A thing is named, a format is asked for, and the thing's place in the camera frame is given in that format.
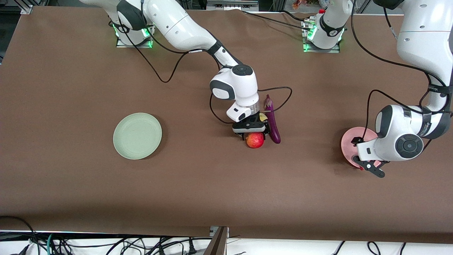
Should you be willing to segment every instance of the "pink plate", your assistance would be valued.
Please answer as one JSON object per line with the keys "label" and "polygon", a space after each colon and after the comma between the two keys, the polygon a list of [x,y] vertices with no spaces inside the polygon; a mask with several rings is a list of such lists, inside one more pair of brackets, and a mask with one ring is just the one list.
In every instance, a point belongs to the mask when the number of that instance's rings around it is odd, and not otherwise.
{"label": "pink plate", "polygon": [[[364,127],[353,127],[346,131],[341,138],[341,151],[343,152],[344,157],[351,165],[357,168],[360,168],[360,166],[352,160],[353,156],[358,155],[357,147],[355,147],[351,141],[354,137],[362,137],[364,130]],[[377,134],[368,128],[364,138],[365,142],[371,141],[375,138],[377,138]],[[379,164],[380,162],[376,161],[374,165],[378,166]]]}

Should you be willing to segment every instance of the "red fruit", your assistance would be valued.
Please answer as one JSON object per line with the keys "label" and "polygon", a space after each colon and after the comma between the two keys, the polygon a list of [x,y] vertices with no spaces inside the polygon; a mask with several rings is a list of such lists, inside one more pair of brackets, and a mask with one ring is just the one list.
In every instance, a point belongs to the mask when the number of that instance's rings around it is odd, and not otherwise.
{"label": "red fruit", "polygon": [[247,138],[247,145],[250,148],[256,149],[261,147],[264,144],[264,135],[263,133],[250,133]]}

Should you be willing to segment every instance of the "round plate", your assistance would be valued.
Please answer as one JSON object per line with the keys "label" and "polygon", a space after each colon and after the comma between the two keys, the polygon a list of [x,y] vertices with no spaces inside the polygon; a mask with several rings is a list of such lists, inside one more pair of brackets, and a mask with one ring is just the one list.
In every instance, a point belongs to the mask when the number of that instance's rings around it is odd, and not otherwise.
{"label": "round plate", "polygon": [[154,116],[134,113],[122,119],[113,133],[116,151],[127,159],[151,155],[162,139],[162,127]]}
{"label": "round plate", "polygon": [[[341,139],[341,151],[343,152],[344,157],[351,165],[353,165],[357,168],[360,168],[360,166],[352,160],[353,156],[358,155],[357,147],[355,147],[351,143],[351,141],[354,137],[363,136],[363,131],[365,131],[364,127],[353,127],[351,129],[349,129],[348,131],[346,131],[346,133],[344,133],[344,135]],[[365,134],[365,137],[363,140],[365,142],[367,142],[367,141],[371,141],[375,138],[377,138],[377,134],[373,130],[367,128],[366,134]],[[376,161],[374,163],[375,166],[378,166],[379,164],[380,164],[379,161]]]}

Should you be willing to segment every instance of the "white floor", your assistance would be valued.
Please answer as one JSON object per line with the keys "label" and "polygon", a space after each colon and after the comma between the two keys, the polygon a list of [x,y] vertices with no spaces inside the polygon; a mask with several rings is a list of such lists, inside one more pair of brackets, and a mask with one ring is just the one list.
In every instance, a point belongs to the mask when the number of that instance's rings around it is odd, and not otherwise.
{"label": "white floor", "polygon": [[[77,239],[70,240],[71,245],[102,245],[113,244],[120,239]],[[158,238],[144,239],[146,247],[152,247],[159,241]],[[207,247],[209,240],[196,240],[193,242],[196,250],[203,250]],[[230,238],[227,245],[227,255],[237,255],[242,252],[244,255],[332,255],[337,249],[340,241],[313,241],[313,240],[265,240],[265,239],[240,239]],[[0,242],[0,255],[18,254],[26,245],[27,241],[3,241]],[[377,242],[382,255],[399,255],[402,243]],[[99,248],[73,248],[73,255],[105,255],[111,246]],[[119,255],[123,245],[117,246],[110,255]],[[180,255],[181,245],[174,245],[165,249],[166,255]],[[188,252],[189,245],[184,243],[184,250]],[[31,245],[27,255],[36,255],[37,247]],[[41,254],[46,255],[46,251],[41,249]],[[140,255],[138,250],[128,249],[125,255]],[[452,255],[453,245],[443,244],[420,244],[408,243],[404,248],[403,255]],[[366,242],[347,241],[341,248],[338,255],[372,255],[369,252]]]}

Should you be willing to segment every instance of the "purple eggplant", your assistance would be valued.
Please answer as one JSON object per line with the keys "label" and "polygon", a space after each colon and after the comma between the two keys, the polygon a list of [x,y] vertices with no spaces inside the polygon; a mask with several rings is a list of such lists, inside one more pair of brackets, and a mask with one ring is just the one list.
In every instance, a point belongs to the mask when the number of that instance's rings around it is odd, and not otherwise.
{"label": "purple eggplant", "polygon": [[275,122],[274,103],[272,102],[272,99],[270,99],[269,95],[267,95],[266,99],[264,100],[264,110],[269,111],[265,113],[270,128],[269,136],[275,143],[280,143],[280,134],[277,128],[277,123]]}

